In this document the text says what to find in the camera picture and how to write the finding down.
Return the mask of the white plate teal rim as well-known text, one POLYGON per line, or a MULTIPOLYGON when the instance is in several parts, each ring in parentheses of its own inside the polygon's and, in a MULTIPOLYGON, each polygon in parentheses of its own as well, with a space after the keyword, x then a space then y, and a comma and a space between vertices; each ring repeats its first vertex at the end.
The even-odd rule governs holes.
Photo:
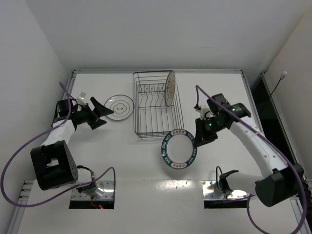
POLYGON ((174 129, 163 139, 161 157, 166 165, 176 170, 193 164, 197 156, 195 137, 185 129, 174 129))

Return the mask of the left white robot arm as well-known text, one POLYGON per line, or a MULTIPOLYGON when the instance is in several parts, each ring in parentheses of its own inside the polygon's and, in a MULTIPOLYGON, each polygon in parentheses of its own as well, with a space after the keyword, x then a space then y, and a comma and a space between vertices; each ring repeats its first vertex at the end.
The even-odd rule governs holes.
POLYGON ((31 150, 31 160, 39 187, 43 191, 77 183, 77 190, 91 198, 101 198, 104 189, 95 181, 95 173, 84 166, 77 166, 68 143, 77 126, 88 124, 92 130, 106 124, 101 117, 114 111, 101 105, 94 97, 93 109, 81 98, 64 99, 57 102, 48 138, 31 150))

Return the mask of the white plate orange sunburst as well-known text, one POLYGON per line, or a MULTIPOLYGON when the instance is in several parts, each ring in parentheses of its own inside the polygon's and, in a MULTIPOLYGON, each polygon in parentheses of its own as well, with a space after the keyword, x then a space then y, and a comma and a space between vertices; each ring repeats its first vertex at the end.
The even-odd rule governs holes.
POLYGON ((165 104, 169 107, 174 101, 176 94, 176 74, 170 71, 165 83, 165 104))

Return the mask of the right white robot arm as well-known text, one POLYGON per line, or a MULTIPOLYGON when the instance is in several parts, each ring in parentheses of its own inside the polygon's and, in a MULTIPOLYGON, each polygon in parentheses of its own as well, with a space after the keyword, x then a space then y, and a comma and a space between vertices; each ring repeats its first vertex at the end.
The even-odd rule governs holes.
POLYGON ((241 141, 261 171, 261 176, 245 175, 239 170, 221 173, 216 179, 220 191, 226 194, 243 190, 256 195, 267 207, 300 192, 303 168, 300 164, 288 164, 282 154, 272 148, 265 136, 256 130, 244 104, 231 105, 223 94, 217 94, 207 99, 207 105, 196 104, 194 108, 200 113, 195 120, 196 147, 215 141, 217 132, 228 129, 241 141))

